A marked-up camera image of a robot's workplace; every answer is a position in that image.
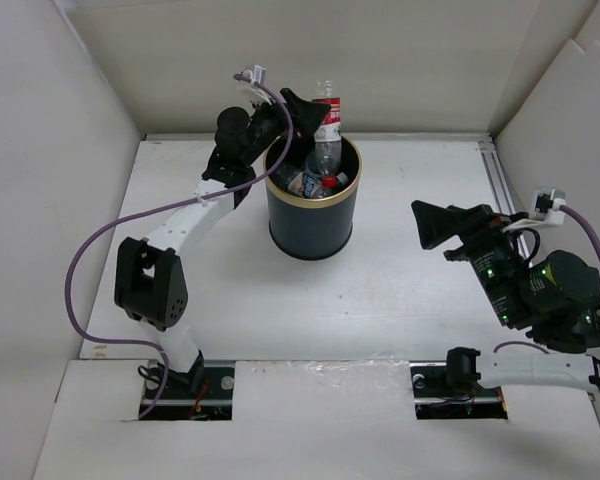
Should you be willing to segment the clear bottle red label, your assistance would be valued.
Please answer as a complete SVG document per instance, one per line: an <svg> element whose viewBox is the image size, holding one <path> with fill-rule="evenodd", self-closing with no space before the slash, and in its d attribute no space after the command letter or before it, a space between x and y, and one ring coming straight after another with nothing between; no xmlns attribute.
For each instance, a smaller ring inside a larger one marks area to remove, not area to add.
<svg viewBox="0 0 600 480"><path fill-rule="evenodd" d="M331 80L318 83L315 101L330 109L314 133L314 149L307 159L307 169L325 188L332 189L337 184L342 158L342 122L341 99Z"/></svg>

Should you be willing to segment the clear bottle orange blue label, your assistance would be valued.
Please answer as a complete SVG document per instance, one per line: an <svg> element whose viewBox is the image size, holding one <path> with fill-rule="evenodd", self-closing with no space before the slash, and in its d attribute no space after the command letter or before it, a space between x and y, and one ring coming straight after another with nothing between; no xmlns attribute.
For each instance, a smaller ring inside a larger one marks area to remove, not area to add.
<svg viewBox="0 0 600 480"><path fill-rule="evenodd" d="M300 169L289 167L284 176L284 186L292 195L305 199L322 199L329 196L328 189L320 181Z"/></svg>

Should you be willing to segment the clear ribbed label-free bottle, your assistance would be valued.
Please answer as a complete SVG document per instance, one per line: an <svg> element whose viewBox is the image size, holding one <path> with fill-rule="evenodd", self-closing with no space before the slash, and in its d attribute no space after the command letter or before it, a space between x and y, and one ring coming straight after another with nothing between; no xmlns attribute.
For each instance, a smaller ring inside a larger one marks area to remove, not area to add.
<svg viewBox="0 0 600 480"><path fill-rule="evenodd" d="M338 193L344 190L350 183L350 179L347 174L342 171L336 175L336 183L333 187L333 190Z"/></svg>

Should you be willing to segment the clear bottle black label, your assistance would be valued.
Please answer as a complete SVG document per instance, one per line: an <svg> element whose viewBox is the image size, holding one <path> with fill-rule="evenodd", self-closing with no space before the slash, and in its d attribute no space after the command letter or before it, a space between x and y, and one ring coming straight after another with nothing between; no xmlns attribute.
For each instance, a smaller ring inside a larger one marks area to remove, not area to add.
<svg viewBox="0 0 600 480"><path fill-rule="evenodd" d="M286 190L298 176L302 176L302 171L298 167L284 162L273 172L271 179L279 188Z"/></svg>

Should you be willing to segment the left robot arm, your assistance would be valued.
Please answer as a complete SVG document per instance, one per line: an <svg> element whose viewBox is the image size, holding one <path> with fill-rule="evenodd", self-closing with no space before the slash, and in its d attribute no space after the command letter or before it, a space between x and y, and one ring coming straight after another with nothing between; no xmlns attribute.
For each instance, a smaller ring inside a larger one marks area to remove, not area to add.
<svg viewBox="0 0 600 480"><path fill-rule="evenodd" d="M253 112L230 107L218 115L215 147L198 185L213 199L177 209L144 238L128 237L118 248L114 302L166 353L157 371L181 396L196 394L204 377L202 352L182 318L188 303L183 254L246 198L256 177L253 163L279 137L314 134L331 109L288 88L281 95L281 105L265 98Z"/></svg>

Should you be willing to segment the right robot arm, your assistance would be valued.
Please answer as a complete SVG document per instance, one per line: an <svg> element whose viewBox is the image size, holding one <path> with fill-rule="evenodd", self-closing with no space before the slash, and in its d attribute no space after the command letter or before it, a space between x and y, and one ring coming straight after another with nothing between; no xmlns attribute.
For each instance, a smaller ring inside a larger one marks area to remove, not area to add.
<svg viewBox="0 0 600 480"><path fill-rule="evenodd" d="M420 244L432 250L452 237L444 253L468 262L500 324L525 333L535 355L501 355L456 347L448 351L442 381L458 396L505 385L572 388L600 394L600 265L555 250L542 261L523 257L517 241L571 217L585 231L600 263L600 239L591 224L555 190L540 190L528 212L504 214L481 204L440 207L415 200L411 208Z"/></svg>

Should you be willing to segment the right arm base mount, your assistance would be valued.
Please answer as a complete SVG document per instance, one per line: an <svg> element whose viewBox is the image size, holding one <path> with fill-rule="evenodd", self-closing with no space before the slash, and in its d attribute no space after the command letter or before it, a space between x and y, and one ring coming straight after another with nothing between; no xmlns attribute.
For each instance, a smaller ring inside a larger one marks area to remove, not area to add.
<svg viewBox="0 0 600 480"><path fill-rule="evenodd" d="M409 364L418 420L507 420L508 412L499 388L470 387L454 390L446 383L444 361L416 361Z"/></svg>

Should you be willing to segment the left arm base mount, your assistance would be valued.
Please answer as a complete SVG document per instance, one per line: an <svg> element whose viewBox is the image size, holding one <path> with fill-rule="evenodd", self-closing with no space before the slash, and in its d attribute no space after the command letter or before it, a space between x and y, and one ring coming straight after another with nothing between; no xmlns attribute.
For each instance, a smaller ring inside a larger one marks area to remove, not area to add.
<svg viewBox="0 0 600 480"><path fill-rule="evenodd" d="M170 379L155 406L141 420L230 421L234 384L234 362L208 362L197 390L191 392Z"/></svg>

